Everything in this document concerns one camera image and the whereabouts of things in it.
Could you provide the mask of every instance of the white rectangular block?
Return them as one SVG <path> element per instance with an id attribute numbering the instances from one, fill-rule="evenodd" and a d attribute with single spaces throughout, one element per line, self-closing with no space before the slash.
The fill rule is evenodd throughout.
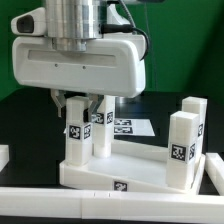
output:
<path id="1" fill-rule="evenodd" d="M 97 121 L 93 124 L 94 156 L 107 158 L 111 155 L 114 139 L 115 97 L 105 96 L 97 110 Z"/>
<path id="2" fill-rule="evenodd" d="M 66 101 L 66 121 L 67 123 L 83 124 L 83 112 L 88 108 L 89 99 L 87 97 L 75 96 Z"/>
<path id="3" fill-rule="evenodd" d="M 205 170 L 219 194 L 224 196 L 224 161 L 219 154 L 206 153 Z"/>
<path id="4" fill-rule="evenodd" d="M 188 190 L 194 180 L 199 115 L 179 111 L 170 118 L 166 183 Z"/>
<path id="5" fill-rule="evenodd" d="M 195 113 L 199 115 L 198 140 L 197 140 L 197 150 L 195 159 L 196 168 L 198 166 L 202 152 L 206 109 L 207 109 L 207 99 L 197 97 L 187 97 L 182 101 L 182 111 Z"/>
<path id="6" fill-rule="evenodd" d="M 83 122 L 83 112 L 88 108 L 84 97 L 67 100 L 66 115 L 66 151 L 67 163 L 82 166 L 92 156 L 92 124 Z"/>
<path id="7" fill-rule="evenodd" d="M 0 145 L 0 172 L 9 162 L 9 146 Z"/>

